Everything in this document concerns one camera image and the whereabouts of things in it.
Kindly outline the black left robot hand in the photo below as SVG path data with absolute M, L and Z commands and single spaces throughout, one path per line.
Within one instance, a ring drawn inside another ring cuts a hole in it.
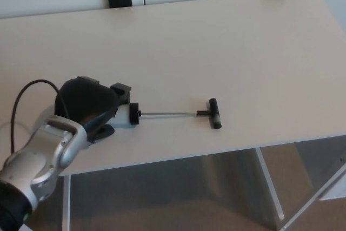
M 114 134 L 108 121 L 115 117 L 120 106 L 130 103 L 131 90 L 125 84 L 106 87 L 99 81 L 78 76 L 60 88 L 54 114 L 83 126 L 88 142 L 95 143 Z

